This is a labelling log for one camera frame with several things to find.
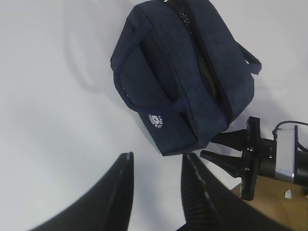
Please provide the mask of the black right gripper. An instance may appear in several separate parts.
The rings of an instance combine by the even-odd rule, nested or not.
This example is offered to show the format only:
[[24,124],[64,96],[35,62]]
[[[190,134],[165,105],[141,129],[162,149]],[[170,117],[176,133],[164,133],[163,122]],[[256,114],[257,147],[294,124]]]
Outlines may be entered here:
[[258,176],[275,178],[276,142],[261,137],[259,118],[251,116],[246,129],[220,133],[211,142],[242,151],[243,158],[206,150],[200,152],[201,158],[219,166],[234,178],[242,178],[241,199],[254,199]]

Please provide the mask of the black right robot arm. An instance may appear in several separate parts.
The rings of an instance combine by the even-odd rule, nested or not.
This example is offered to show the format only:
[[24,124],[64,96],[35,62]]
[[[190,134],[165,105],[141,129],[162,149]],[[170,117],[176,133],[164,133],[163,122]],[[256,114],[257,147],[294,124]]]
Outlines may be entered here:
[[305,122],[287,120],[272,131],[273,139],[261,137],[260,118],[249,117],[246,129],[220,133],[211,142],[240,151],[240,157],[203,150],[200,157],[241,178],[240,197],[254,199],[258,176],[307,187],[308,150],[298,138],[298,127]]

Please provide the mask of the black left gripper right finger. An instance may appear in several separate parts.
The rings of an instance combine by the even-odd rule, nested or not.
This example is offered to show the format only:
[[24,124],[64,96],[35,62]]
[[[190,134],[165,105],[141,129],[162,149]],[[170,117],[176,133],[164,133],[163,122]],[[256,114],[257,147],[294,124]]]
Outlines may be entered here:
[[181,231],[287,231],[225,187],[194,153],[183,154]]

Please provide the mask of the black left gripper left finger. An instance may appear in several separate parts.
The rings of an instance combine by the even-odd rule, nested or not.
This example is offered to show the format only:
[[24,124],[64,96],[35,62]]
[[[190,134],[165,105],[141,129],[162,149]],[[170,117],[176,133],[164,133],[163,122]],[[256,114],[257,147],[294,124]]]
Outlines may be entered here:
[[121,154],[100,180],[36,231],[126,231],[134,196],[134,154]]

